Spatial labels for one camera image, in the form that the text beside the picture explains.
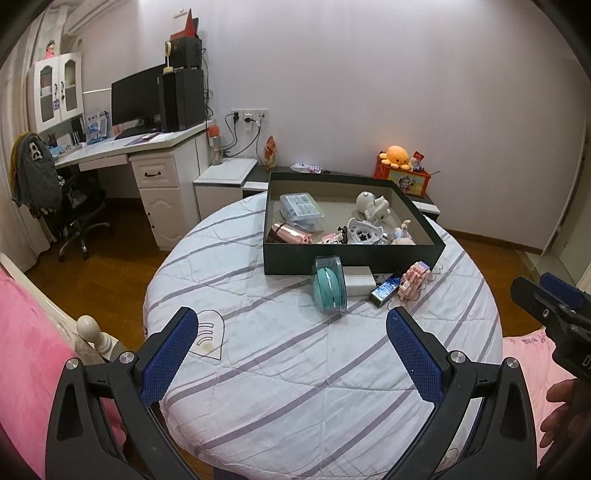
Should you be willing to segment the right hand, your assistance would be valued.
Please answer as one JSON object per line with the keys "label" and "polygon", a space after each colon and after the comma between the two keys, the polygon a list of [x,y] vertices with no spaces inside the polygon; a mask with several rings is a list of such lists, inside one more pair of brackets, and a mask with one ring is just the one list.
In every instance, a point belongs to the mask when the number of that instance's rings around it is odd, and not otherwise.
{"label": "right hand", "polygon": [[575,396],[576,379],[567,379],[558,382],[550,387],[546,400],[550,403],[559,403],[559,406],[542,422],[540,430],[543,433],[539,447],[546,448],[551,445],[562,427],[567,426],[568,435],[571,439],[576,438],[584,423],[583,417],[567,419],[569,407]]}

